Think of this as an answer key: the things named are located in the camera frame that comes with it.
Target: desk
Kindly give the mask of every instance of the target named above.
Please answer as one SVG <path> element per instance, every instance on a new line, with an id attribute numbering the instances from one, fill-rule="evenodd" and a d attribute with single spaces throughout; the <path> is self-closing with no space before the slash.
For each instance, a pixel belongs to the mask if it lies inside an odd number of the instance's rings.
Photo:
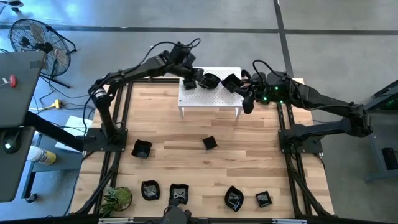
<path id="1" fill-rule="evenodd" d="M 276 105 L 257 104 L 251 114 L 242 114 L 237 121 L 233 108 L 187 110 L 189 113 L 181 120 L 177 83 L 134 84 L 127 122 L 129 137 L 116 183 L 116 186 L 129 187 L 133 200 L 127 210 L 114 216 L 161 217 L 169 199 L 170 185 L 188 184 L 189 201 L 181 207 L 190 209 L 193 217 L 293 217 L 287 169 L 277 137 Z M 293 111 L 296 123 L 312 124 L 311 112 L 298 108 Z M 99 127 L 100 123 L 96 113 L 93 126 Z M 212 135 L 219 148 L 206 151 L 201 140 Z M 146 160 L 131 155 L 137 139 L 153 143 Z M 71 212 L 81 208 L 97 187 L 103 157 L 104 153 L 95 152 L 83 161 Z M 333 213 L 321 162 L 311 154 L 302 157 L 309 189 L 324 208 Z M 160 200 L 142 198 L 144 180 L 159 183 Z M 224 195 L 231 185 L 244 194 L 239 212 L 224 204 Z M 273 204 L 259 208 L 255 194 L 265 190 L 270 193 Z M 304 211 L 301 191 L 297 193 Z"/>

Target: potted plant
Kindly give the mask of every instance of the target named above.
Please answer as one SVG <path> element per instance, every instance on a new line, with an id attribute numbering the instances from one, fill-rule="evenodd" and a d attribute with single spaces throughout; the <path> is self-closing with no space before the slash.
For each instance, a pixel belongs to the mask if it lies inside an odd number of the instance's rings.
<path id="1" fill-rule="evenodd" d="M 127 187 L 110 187 L 104 195 L 105 204 L 100 206 L 103 217 L 110 217 L 113 211 L 120 212 L 127 209 L 132 202 L 132 193 Z"/>

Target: wooden table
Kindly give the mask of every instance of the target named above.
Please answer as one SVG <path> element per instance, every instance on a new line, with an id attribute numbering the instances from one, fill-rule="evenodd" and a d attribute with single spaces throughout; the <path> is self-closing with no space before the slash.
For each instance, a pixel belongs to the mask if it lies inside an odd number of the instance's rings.
<path id="1" fill-rule="evenodd" d="M 311 112 L 298 108 L 293 108 L 293 112 L 296 123 L 312 124 Z M 100 123 L 96 113 L 93 126 L 99 127 Z M 257 104 L 251 114 L 242 114 L 237 121 L 233 108 L 187 108 L 185 119 L 181 120 L 178 83 L 135 83 L 127 128 L 129 137 L 116 186 L 129 187 L 133 201 L 127 210 L 115 212 L 114 216 L 161 217 L 168 203 L 171 184 L 190 186 L 189 201 L 181 207 L 189 209 L 193 217 L 294 216 L 285 159 L 277 140 L 276 104 Z M 208 136 L 215 137 L 217 149 L 205 150 L 202 139 Z M 146 160 L 131 155 L 137 139 L 153 143 Z M 81 208 L 97 187 L 103 157 L 104 153 L 96 152 L 83 162 L 71 212 Z M 323 207 L 333 213 L 321 162 L 312 154 L 302 157 L 309 189 Z M 142 198 L 141 182 L 145 180 L 159 183 L 160 200 Z M 224 204 L 224 195 L 231 185 L 244 194 L 239 212 Z M 259 208 L 255 194 L 265 190 L 270 193 L 273 204 Z M 301 190 L 297 193 L 300 208 L 304 211 Z"/>

